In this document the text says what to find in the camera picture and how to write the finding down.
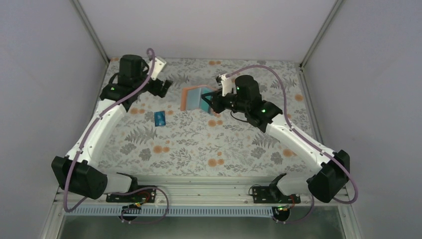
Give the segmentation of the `pink leather card holder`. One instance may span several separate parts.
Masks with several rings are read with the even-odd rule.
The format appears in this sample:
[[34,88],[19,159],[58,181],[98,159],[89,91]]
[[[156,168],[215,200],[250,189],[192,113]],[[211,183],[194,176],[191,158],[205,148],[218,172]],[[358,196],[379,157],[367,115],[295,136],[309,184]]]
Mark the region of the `pink leather card holder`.
[[181,95],[181,111],[191,111],[200,109],[210,115],[214,112],[212,108],[202,99],[202,95],[205,93],[211,93],[216,91],[215,88],[207,85],[199,85],[193,87],[186,87],[182,89]]

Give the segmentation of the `blue credit card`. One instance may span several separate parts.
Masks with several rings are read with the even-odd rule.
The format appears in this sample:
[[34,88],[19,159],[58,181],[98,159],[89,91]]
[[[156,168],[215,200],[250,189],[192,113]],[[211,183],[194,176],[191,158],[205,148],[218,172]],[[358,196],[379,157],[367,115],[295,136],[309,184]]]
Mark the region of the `blue credit card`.
[[166,125],[166,119],[165,119],[165,112],[164,111],[154,112],[154,124],[155,124],[156,127]]

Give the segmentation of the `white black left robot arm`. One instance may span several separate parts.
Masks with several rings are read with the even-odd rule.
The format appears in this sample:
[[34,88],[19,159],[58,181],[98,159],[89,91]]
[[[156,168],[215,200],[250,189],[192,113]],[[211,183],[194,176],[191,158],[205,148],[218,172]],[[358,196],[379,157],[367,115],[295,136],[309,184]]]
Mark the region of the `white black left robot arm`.
[[97,199],[105,194],[119,194],[131,202],[138,196],[137,178],[124,173],[105,173],[98,169],[102,151],[114,128],[142,93],[165,97],[172,86],[160,80],[167,62],[158,56],[145,60],[126,54],[119,59],[114,73],[100,93],[96,111],[75,145],[64,157],[56,156],[51,164],[64,196],[74,193]]

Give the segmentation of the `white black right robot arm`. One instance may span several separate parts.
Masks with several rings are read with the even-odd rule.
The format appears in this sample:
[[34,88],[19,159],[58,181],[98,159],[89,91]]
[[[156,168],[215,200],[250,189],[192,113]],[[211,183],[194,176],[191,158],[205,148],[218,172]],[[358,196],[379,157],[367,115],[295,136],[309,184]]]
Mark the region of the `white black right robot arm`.
[[333,200],[349,181],[349,155],[333,151],[290,123],[278,106],[262,99],[252,76],[241,75],[232,83],[221,75],[216,81],[222,88],[201,96],[215,113],[230,110],[244,114],[247,123],[284,144],[309,169],[304,176],[279,175],[270,184],[270,198],[281,203],[289,195],[309,192],[323,203]]

